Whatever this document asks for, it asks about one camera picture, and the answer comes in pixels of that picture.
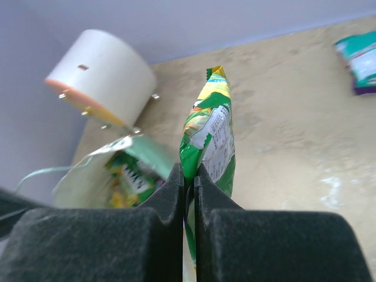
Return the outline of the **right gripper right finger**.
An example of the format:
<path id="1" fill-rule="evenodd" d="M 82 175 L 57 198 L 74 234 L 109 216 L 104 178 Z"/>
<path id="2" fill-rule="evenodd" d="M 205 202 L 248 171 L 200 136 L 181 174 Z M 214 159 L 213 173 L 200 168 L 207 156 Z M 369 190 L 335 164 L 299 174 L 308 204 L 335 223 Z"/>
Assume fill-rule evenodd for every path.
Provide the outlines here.
<path id="1" fill-rule="evenodd" d="M 371 281 L 348 222 L 336 213 L 245 210 L 194 178 L 198 281 Z"/>

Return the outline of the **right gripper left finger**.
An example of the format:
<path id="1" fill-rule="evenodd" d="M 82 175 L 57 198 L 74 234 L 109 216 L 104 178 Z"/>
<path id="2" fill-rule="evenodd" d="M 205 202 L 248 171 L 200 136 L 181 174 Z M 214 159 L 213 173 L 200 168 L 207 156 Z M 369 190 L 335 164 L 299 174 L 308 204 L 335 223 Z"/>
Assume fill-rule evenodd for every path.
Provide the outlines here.
<path id="1" fill-rule="evenodd" d="M 2 281 L 182 281 L 184 180 L 132 209 L 58 209 L 1 190 Z"/>

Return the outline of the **green floral paper bag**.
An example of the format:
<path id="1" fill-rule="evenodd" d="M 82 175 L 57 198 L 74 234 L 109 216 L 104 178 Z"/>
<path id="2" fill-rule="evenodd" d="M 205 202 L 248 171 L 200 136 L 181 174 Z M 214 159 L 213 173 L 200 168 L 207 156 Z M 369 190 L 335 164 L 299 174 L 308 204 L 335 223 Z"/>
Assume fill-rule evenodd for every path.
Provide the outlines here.
<path id="1" fill-rule="evenodd" d="M 123 208 L 143 203 L 168 178 L 175 158 L 147 135 L 120 138 L 86 155 L 74 166 L 51 167 L 25 176 L 17 190 L 35 176 L 62 172 L 52 191 L 59 208 Z"/>

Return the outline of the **teal Fox's candy bag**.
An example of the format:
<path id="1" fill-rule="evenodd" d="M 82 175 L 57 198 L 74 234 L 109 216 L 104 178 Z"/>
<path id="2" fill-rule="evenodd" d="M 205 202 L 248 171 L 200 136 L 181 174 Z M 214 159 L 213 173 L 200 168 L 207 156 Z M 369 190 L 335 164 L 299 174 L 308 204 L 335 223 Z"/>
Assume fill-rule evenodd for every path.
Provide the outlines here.
<path id="1" fill-rule="evenodd" d="M 353 68 L 375 65 L 375 31 L 342 38 L 334 44 L 335 51 Z"/>

